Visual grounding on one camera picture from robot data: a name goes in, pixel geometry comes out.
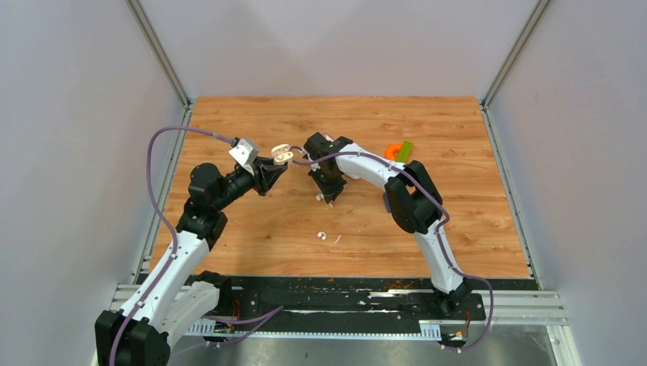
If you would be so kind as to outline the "white earbud charging case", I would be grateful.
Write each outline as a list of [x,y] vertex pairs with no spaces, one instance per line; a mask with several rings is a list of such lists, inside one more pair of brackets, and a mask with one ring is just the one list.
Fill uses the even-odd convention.
[[271,156],[274,165],[284,165],[294,159],[294,153],[288,144],[280,144],[271,149]]

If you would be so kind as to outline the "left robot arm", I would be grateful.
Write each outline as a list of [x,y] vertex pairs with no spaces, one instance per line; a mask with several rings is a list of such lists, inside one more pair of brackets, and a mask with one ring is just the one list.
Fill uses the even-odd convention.
[[206,271],[185,294],[180,290],[214,248],[227,216],[224,209],[248,191],[266,194],[288,164],[257,157],[248,169],[236,164],[223,175],[213,163],[195,166],[188,200],[163,259],[117,311],[95,321],[99,365],[166,365],[178,340],[204,315],[224,315],[233,307],[227,278]]

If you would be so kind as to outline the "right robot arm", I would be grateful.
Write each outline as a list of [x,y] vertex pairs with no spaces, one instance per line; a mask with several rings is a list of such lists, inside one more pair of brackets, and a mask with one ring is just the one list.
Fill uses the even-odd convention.
[[341,136],[336,140],[322,133],[304,144],[309,175],[328,204],[342,193],[346,180],[363,179],[384,192],[394,222],[413,235],[431,271],[437,293],[436,308],[445,318],[455,318],[466,308],[471,293],[448,244],[442,198],[421,162],[395,162],[363,149]]

